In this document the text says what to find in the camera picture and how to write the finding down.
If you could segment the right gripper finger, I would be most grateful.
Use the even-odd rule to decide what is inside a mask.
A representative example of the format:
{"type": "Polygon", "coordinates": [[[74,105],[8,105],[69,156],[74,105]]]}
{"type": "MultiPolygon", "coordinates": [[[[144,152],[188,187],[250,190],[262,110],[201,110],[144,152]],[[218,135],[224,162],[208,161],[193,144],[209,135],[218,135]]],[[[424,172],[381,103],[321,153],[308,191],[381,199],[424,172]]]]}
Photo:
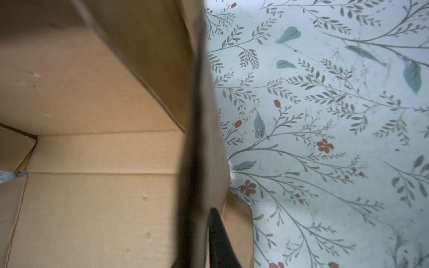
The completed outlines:
{"type": "Polygon", "coordinates": [[[210,210],[208,233],[210,268],[241,268],[216,208],[210,210]]]}

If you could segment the brown cardboard box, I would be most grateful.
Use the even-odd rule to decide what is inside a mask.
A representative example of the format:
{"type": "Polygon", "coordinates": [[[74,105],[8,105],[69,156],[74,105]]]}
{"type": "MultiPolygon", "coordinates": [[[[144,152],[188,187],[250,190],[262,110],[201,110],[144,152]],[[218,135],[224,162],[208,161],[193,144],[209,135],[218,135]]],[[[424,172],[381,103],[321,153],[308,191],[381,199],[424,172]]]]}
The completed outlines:
{"type": "Polygon", "coordinates": [[[1,266],[242,268],[203,1],[1,2],[1,266]]]}

